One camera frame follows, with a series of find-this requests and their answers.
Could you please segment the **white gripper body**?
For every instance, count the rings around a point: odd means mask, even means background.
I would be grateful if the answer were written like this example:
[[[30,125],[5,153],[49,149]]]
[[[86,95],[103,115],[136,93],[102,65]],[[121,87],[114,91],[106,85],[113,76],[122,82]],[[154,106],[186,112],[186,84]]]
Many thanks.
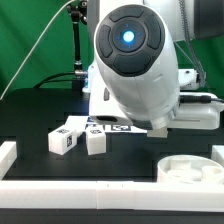
[[[209,93],[182,93],[168,128],[214,130],[220,126],[222,100]]]

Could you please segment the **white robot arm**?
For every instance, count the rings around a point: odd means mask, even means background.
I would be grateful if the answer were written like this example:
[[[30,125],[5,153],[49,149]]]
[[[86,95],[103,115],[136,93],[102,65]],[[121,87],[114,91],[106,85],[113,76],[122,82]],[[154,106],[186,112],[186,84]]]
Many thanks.
[[[99,124],[216,129],[224,106],[181,89],[174,43],[224,35],[224,0],[88,0],[89,116]]]

